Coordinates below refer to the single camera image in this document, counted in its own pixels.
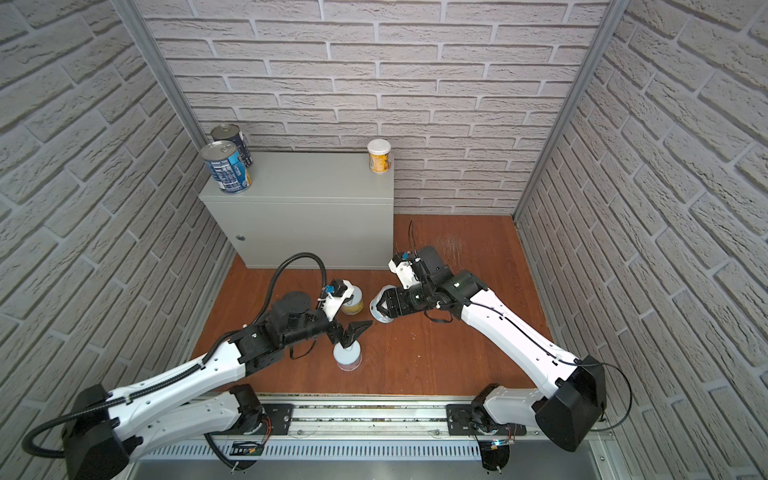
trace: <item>gray cabinet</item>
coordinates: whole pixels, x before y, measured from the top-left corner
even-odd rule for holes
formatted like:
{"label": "gray cabinet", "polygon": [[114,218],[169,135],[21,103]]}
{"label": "gray cabinet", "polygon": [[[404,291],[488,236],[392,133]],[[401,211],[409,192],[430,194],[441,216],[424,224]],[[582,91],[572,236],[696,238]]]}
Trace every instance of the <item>gray cabinet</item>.
{"label": "gray cabinet", "polygon": [[[208,180],[200,199],[248,268],[274,268],[298,252],[327,268],[387,269],[394,180],[367,154],[252,154],[253,183],[229,195]],[[292,268],[316,268],[301,259]]]}

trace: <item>can held by gripper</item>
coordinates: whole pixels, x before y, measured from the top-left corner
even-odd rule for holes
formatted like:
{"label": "can held by gripper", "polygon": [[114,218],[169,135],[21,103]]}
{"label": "can held by gripper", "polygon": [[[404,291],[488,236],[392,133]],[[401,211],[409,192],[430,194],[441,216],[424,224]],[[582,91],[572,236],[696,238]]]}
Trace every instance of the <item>can held by gripper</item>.
{"label": "can held by gripper", "polygon": [[250,186],[250,175],[234,143],[228,140],[211,142],[200,150],[200,155],[225,194],[238,194]]}
{"label": "can held by gripper", "polygon": [[250,159],[250,152],[248,151],[248,142],[245,140],[243,131],[235,124],[221,124],[210,131],[210,136],[214,140],[229,140],[237,146],[237,150],[240,152],[240,159],[243,161],[246,167],[250,167],[253,163]]}

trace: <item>brick wallpaper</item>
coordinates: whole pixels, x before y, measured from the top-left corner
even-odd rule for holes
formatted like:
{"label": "brick wallpaper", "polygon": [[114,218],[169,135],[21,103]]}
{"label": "brick wallpaper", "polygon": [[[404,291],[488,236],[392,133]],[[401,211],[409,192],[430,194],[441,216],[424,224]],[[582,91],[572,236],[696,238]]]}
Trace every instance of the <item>brick wallpaper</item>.
{"label": "brick wallpaper", "polygon": [[638,478],[768,478],[767,25],[632,0],[518,216],[553,334],[632,382]]}
{"label": "brick wallpaper", "polygon": [[395,212],[510,214],[605,1],[139,0],[207,131],[257,150],[387,138]]}
{"label": "brick wallpaper", "polygon": [[165,370],[226,239],[110,2],[1,3],[0,65],[0,477],[64,478],[22,435]]}

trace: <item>cabinet top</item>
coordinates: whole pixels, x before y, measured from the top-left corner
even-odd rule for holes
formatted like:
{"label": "cabinet top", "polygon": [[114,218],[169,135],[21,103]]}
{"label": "cabinet top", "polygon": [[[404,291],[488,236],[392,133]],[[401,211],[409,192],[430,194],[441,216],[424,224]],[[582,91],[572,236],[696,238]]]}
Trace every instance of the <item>cabinet top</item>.
{"label": "cabinet top", "polygon": [[392,204],[394,173],[374,174],[368,154],[253,152],[251,185],[225,194],[209,178],[203,202]]}

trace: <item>brown wood surface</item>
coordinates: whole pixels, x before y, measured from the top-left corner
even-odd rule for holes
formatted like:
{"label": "brown wood surface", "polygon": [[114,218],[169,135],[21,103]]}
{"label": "brown wood surface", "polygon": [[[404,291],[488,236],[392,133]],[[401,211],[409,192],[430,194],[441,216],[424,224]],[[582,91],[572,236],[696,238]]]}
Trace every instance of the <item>brown wood surface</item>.
{"label": "brown wood surface", "polygon": [[[395,215],[394,251],[410,250],[409,221],[414,221],[419,247],[433,245],[454,273],[469,270],[485,281],[513,312],[551,338],[538,301],[528,264],[510,217],[454,217]],[[194,355],[205,353],[227,330],[249,323],[258,313],[273,270],[249,270],[235,257],[208,317]],[[388,270],[329,270],[329,281],[346,279],[359,286],[366,308],[356,316],[341,312],[337,319],[372,319],[368,303],[382,286],[398,284]],[[292,290],[315,295],[317,270],[285,270],[273,300]],[[434,312],[446,317],[446,312]],[[296,355],[311,342],[298,345]],[[533,382],[480,332],[463,322],[433,323],[414,314],[384,324],[374,321],[360,338],[362,364],[343,372],[333,359],[327,337],[318,338],[306,357],[288,354],[239,383],[257,392],[377,393],[396,395],[476,395],[491,382],[508,388],[531,388]]]}

